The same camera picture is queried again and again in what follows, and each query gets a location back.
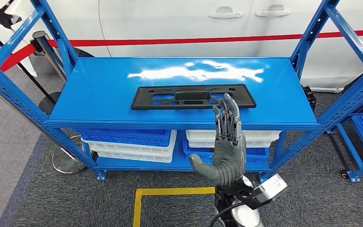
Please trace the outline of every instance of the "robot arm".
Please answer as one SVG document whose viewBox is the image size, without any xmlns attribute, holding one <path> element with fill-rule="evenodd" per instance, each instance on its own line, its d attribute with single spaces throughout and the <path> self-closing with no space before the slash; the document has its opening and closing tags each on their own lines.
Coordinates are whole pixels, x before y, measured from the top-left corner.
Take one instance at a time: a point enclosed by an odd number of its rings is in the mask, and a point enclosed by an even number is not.
<svg viewBox="0 0 363 227">
<path fill-rule="evenodd" d="M 217 185 L 215 206 L 219 213 L 212 220 L 210 227 L 219 217 L 225 226 L 234 227 L 241 220 L 241 217 L 237 217 L 239 214 L 233 213 L 238 206 L 246 205 L 253 212 L 275 200 L 287 188 L 287 184 L 275 174 L 258 187 L 252 187 L 251 182 L 243 175 L 246 165 L 246 140 L 242 133 L 239 107 L 227 93 L 218 103 L 221 112 L 217 107 L 213 107 L 216 123 L 213 166 L 203 163 L 199 156 L 194 154 L 190 155 L 190 163 L 196 172 L 208 177 Z"/>
</svg>

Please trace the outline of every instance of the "white plastic crate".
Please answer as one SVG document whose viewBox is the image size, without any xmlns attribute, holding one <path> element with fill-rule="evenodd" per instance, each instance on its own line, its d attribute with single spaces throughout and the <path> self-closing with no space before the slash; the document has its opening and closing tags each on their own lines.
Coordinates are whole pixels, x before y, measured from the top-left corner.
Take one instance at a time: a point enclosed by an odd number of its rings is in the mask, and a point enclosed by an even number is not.
<svg viewBox="0 0 363 227">
<path fill-rule="evenodd" d="M 248 148 L 268 148 L 279 138 L 281 131 L 243 131 Z M 186 130 L 187 140 L 191 148 L 213 148 L 215 146 L 215 130 Z"/>
<path fill-rule="evenodd" d="M 81 140 L 88 143 L 90 149 L 97 152 L 98 156 L 101 157 L 170 163 L 176 142 L 176 130 L 171 132 L 168 147 Z"/>
</svg>

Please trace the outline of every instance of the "gray floor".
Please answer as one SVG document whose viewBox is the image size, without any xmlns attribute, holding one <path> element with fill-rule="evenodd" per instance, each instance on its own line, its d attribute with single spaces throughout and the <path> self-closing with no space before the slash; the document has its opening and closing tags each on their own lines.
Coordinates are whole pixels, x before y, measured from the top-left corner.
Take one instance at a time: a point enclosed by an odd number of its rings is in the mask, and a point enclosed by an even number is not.
<svg viewBox="0 0 363 227">
<path fill-rule="evenodd" d="M 41 75 L 38 81 L 48 91 L 58 91 L 60 86 L 57 84 L 61 81 L 52 75 L 52 68 L 42 59 L 33 58 L 33 60 L 42 62 L 38 71 Z M 11 68 L 6 75 L 34 102 L 38 103 L 43 98 L 43 94 L 18 67 Z M 0 100 L 0 217 L 39 136 L 40 132 L 32 124 Z"/>
<path fill-rule="evenodd" d="M 338 98 L 336 94 L 316 96 L 317 115 Z M 298 135 L 289 133 L 286 143 Z M 334 138 L 344 151 L 340 138 Z M 40 155 L 42 160 L 38 165 L 27 164 L 26 169 L 34 167 L 35 173 L 28 178 L 28 188 L 16 196 L 21 201 L 19 207 L 7 208 L 5 214 L 11 215 L 2 217 L 0 226 L 130 227 L 136 188 L 211 186 L 200 175 L 183 172 L 110 172 L 104 182 L 97 181 L 90 171 L 61 175 L 51 167 L 54 149 L 55 145 L 40 137 L 32 157 Z M 353 167 L 347 153 L 343 155 Z M 328 135 L 322 135 L 279 171 L 289 188 L 260 209 L 265 226 L 363 227 L 363 177 L 361 183 L 351 183 L 339 175 L 342 168 Z M 255 175 L 249 176 L 258 182 Z M 213 216 L 211 195 L 142 199 L 142 227 L 204 227 Z"/>
</svg>

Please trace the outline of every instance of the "white car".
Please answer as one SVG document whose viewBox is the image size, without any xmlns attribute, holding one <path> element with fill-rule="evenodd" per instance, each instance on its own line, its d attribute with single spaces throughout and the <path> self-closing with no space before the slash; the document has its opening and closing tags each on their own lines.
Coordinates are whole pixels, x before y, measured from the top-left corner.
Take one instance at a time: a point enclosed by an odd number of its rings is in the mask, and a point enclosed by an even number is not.
<svg viewBox="0 0 363 227">
<path fill-rule="evenodd" d="M 290 56 L 321 0 L 48 0 L 68 39 L 96 57 Z M 363 0 L 337 9 L 363 40 Z M 29 0 L 0 0 L 5 42 L 34 10 Z M 40 20 L 14 51 L 45 30 Z M 301 83 L 340 92 L 363 64 L 331 21 L 305 63 Z M 35 75 L 28 58 L 21 61 Z"/>
</svg>

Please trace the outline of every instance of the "car door handle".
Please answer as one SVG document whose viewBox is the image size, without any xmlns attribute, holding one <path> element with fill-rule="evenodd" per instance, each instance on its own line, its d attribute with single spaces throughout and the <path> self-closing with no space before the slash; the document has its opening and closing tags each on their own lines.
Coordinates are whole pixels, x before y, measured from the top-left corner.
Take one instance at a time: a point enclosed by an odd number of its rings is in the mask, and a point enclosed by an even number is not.
<svg viewBox="0 0 363 227">
<path fill-rule="evenodd" d="M 257 17 L 281 17 L 281 16 L 287 16 L 289 14 L 291 14 L 291 12 L 287 10 L 277 10 L 277 11 L 258 10 L 255 12 L 255 15 Z"/>
<path fill-rule="evenodd" d="M 208 15 L 211 18 L 240 18 L 243 16 L 243 13 L 240 11 L 233 11 L 230 13 L 215 13 L 212 15 Z"/>
</svg>

